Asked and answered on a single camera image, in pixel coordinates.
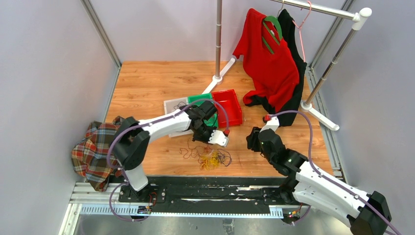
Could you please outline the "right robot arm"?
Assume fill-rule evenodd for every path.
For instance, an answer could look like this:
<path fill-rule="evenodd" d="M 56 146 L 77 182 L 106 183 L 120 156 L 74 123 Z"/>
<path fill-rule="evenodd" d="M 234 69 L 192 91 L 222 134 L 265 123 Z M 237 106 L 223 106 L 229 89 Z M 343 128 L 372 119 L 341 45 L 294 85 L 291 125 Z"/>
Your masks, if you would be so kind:
<path fill-rule="evenodd" d="M 354 235 L 383 235 L 392 216 L 383 194 L 368 193 L 333 177 L 305 155 L 286 148 L 273 129 L 253 127 L 246 137 L 247 148 L 259 152 L 285 176 L 278 194 L 286 204 L 315 207 L 338 219 Z"/>

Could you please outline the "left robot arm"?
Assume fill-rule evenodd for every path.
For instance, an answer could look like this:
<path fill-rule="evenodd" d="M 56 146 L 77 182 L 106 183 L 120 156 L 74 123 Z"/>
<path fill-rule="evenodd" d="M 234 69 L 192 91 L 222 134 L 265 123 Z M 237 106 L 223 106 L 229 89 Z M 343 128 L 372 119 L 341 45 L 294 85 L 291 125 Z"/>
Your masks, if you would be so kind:
<path fill-rule="evenodd" d="M 200 102 L 200 105 L 190 103 L 156 118 L 136 120 L 129 117 L 115 133 L 107 155 L 114 155 L 115 168 L 121 170 L 124 185 L 132 189 L 131 196 L 136 201 L 145 202 L 150 196 L 143 160 L 152 142 L 175 132 L 190 130 L 193 141 L 220 146 L 228 144 L 227 134 L 205 123 L 217 113 L 216 102 L 212 99 L 200 99 Z"/>

